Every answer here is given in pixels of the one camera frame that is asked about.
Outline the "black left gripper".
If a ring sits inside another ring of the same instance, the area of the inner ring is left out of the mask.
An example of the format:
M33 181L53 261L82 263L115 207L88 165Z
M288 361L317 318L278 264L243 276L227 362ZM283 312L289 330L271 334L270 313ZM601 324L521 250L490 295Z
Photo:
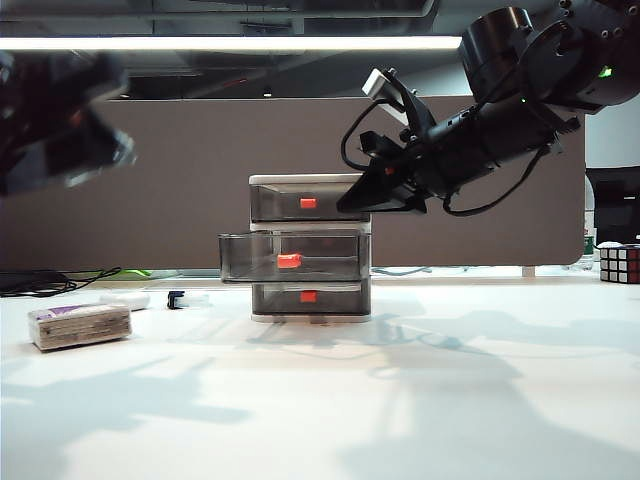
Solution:
M45 137L92 101L124 89L124 67L112 54L3 52L1 193L72 188L134 164L133 140L96 117Z

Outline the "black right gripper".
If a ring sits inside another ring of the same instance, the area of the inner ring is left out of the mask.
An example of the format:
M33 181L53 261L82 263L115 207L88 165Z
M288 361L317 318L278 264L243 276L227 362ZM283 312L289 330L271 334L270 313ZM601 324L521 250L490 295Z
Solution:
M474 106L430 128L391 163L372 159L337 209L425 214L420 196L444 198L555 139L556 130L522 97Z

